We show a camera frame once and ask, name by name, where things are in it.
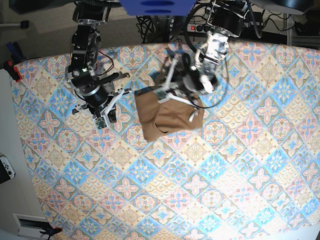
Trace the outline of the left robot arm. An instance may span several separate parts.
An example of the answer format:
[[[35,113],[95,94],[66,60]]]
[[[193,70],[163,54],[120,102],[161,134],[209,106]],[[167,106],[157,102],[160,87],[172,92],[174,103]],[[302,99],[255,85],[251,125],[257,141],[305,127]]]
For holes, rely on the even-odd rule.
[[[216,69],[226,59],[230,37],[241,35],[249,4],[244,0],[211,0],[208,3],[197,3],[185,20],[183,33],[187,45],[194,52],[192,61],[187,54],[182,55],[184,69],[174,78],[173,89],[178,95],[211,94],[218,84]],[[204,10],[205,23],[202,29],[206,41],[194,47],[188,35],[188,24],[196,17],[196,12]]]

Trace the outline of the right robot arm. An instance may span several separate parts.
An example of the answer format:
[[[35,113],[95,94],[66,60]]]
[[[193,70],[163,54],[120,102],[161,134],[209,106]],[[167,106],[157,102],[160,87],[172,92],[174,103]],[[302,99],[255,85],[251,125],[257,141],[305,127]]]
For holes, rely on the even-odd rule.
[[[116,102],[124,90],[114,91],[105,86],[119,77],[118,73],[104,78],[96,73],[101,45],[98,25],[105,23],[111,9],[121,4],[112,0],[78,0],[75,5],[72,19],[78,27],[72,36],[73,51],[65,80],[84,104],[77,104],[72,114],[89,111],[95,126],[103,129],[117,121]]]

